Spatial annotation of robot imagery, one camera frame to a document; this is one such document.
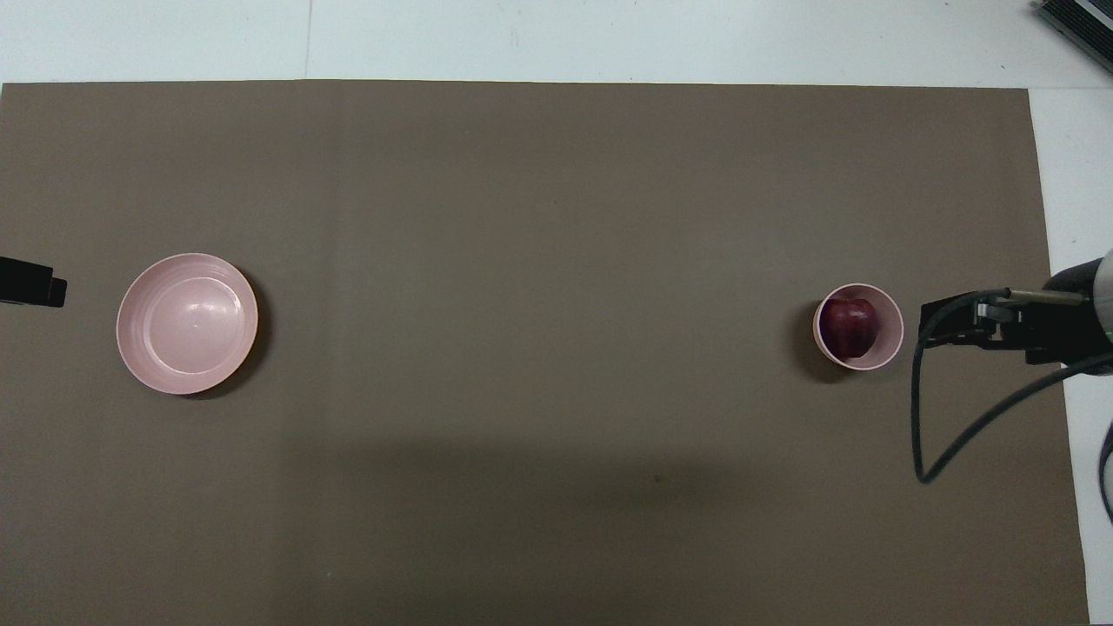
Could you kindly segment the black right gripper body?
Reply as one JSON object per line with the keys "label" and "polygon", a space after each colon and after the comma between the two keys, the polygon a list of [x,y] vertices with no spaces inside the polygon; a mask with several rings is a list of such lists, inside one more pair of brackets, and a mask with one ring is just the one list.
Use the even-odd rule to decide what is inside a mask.
{"label": "black right gripper body", "polygon": [[1112,333],[1112,260],[1109,256],[1061,270],[1040,290],[1009,290],[1015,317],[1001,327],[1009,350],[1028,364],[1109,356]]}

